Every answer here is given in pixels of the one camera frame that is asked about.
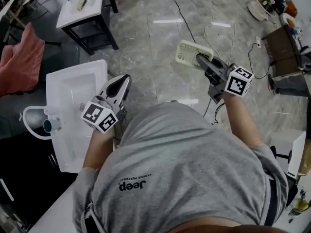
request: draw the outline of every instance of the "white cabinet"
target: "white cabinet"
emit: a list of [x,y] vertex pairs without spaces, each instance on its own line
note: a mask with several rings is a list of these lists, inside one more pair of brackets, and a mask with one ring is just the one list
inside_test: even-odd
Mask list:
[[276,160],[283,171],[296,179],[305,146],[306,132],[284,129],[271,136],[270,146],[275,146],[277,155],[288,156],[288,159],[277,156]]

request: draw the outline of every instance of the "white plastic basket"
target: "white plastic basket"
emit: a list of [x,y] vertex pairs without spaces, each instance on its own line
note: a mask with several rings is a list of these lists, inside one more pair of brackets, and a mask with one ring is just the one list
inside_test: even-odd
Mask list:
[[202,68],[196,61],[196,56],[199,53],[205,55],[210,61],[214,57],[214,52],[212,49],[203,47],[190,41],[181,40],[177,47],[175,61],[202,71]]

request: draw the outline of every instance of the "gray tiled floor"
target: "gray tiled floor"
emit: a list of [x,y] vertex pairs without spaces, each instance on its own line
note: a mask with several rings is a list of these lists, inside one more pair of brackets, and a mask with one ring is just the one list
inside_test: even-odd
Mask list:
[[[203,37],[204,27],[211,23],[211,14],[191,0],[176,0],[198,44],[209,46]],[[213,13],[215,22],[230,24],[230,28],[210,26],[207,37],[221,58],[228,61],[234,27],[236,34],[232,56],[241,52],[234,62],[249,69],[247,53],[255,37],[275,30],[270,21],[260,23],[245,9],[250,0],[195,0]],[[128,118],[143,108],[170,100],[178,100],[203,114],[209,96],[209,82],[198,70],[177,64],[174,54],[181,39],[192,41],[184,22],[155,23],[155,20],[182,19],[173,0],[118,0],[118,14],[111,14],[110,28],[120,50],[107,48],[88,56],[81,51],[80,62],[105,59],[116,74],[128,73],[133,83],[126,102]],[[269,55],[263,45],[251,53],[256,76],[263,76],[269,65]],[[260,132],[269,134],[284,127],[305,129],[307,100],[299,97],[274,96],[267,80],[254,80],[245,96]],[[213,121],[216,105],[212,102],[206,119]],[[229,129],[225,108],[219,114],[219,127]]]

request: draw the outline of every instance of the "white sink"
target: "white sink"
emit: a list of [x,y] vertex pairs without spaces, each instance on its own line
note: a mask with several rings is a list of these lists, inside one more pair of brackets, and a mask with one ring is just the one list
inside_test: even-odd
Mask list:
[[61,130],[51,133],[56,159],[62,172],[78,173],[93,129],[81,119],[83,106],[107,81],[105,60],[93,61],[47,74],[47,107],[56,108]]
[[88,0],[82,10],[77,9],[79,0],[67,0],[60,11],[57,28],[66,27],[72,23],[101,14],[103,0]]

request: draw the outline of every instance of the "gray pants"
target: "gray pants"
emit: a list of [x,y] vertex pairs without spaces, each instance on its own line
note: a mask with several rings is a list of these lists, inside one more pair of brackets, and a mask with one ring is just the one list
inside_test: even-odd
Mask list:
[[280,81],[274,81],[275,88],[280,94],[310,97],[310,93],[303,75],[290,76]]

